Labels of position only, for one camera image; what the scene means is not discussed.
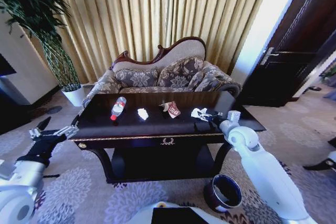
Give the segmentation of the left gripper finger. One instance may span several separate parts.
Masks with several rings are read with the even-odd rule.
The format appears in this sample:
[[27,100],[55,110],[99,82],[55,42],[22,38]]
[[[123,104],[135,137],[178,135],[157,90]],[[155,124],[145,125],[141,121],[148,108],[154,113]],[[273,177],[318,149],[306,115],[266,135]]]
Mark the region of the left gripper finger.
[[64,136],[66,139],[69,139],[77,134],[79,131],[77,124],[79,120],[79,115],[73,119],[72,123],[69,126],[65,126],[58,131],[58,136]]
[[46,119],[38,123],[38,125],[35,128],[30,129],[29,130],[30,138],[35,139],[37,137],[40,137],[41,132],[47,127],[50,120],[51,120],[51,116],[47,117]]

